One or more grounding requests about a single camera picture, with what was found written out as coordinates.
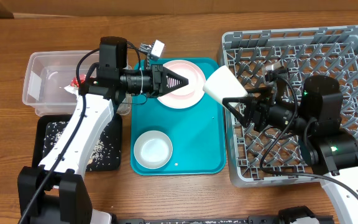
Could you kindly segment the white rice pile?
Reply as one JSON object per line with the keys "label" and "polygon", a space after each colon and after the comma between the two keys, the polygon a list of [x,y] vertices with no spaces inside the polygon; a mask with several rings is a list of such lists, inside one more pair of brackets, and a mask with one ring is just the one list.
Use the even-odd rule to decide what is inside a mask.
{"label": "white rice pile", "polygon": [[[49,122],[44,137],[43,157],[45,157],[60,139],[68,121]],[[120,117],[111,121],[102,131],[96,143],[87,171],[117,170],[121,165],[122,121]]]}

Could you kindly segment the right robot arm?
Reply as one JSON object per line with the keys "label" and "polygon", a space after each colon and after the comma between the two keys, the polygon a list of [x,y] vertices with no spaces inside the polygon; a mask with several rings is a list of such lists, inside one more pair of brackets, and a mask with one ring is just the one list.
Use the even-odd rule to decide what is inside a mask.
{"label": "right robot arm", "polygon": [[[283,83],[291,92],[292,103],[282,102],[283,88],[263,87],[250,90],[250,96],[225,97],[222,104],[244,127],[254,124],[255,131],[266,127],[281,132],[260,159],[260,170],[272,175],[302,176],[319,179],[334,205],[340,221],[358,223],[358,142],[341,128],[343,95],[339,82],[327,76],[311,76],[303,83],[301,96],[283,75],[266,75],[270,82]],[[265,159],[286,133],[299,136],[301,156],[310,173],[275,170]]]}

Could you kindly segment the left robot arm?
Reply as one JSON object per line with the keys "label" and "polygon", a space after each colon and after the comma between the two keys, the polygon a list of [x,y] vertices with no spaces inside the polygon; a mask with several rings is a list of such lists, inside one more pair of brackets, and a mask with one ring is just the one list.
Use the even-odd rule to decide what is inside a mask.
{"label": "left robot arm", "polygon": [[188,79],[153,64],[127,69],[122,37],[102,37],[99,60],[81,79],[78,98],[60,139],[37,167],[23,167],[18,179],[20,223],[115,223],[116,216],[95,210],[85,186],[86,166],[98,139],[126,95],[157,98],[188,84]]}

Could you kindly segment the cream cup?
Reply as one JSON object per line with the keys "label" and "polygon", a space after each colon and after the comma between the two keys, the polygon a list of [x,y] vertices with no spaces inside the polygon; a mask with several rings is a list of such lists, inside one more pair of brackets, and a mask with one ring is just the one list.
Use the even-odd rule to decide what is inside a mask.
{"label": "cream cup", "polygon": [[219,67],[211,74],[203,85],[203,91],[222,106],[224,98],[248,95],[246,89],[226,65]]}

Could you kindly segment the grey metal bowl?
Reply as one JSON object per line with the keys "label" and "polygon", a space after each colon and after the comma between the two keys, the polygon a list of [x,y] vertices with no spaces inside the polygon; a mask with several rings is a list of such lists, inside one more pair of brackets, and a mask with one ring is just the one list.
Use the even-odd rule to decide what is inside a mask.
{"label": "grey metal bowl", "polygon": [[159,169],[166,165],[173,154],[170,138],[161,131],[147,131],[134,144],[134,157],[146,169]]}

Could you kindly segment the red snack wrapper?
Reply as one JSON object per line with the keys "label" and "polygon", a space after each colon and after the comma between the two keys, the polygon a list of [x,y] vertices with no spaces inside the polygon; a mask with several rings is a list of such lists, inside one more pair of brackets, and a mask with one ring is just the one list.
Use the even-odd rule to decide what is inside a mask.
{"label": "red snack wrapper", "polygon": [[80,82],[78,82],[77,78],[74,77],[72,79],[72,81],[70,82],[69,85],[67,85],[64,90],[66,90],[67,92],[74,94],[76,96],[78,96],[78,89],[80,84],[85,82],[85,76],[84,75],[80,75]]}

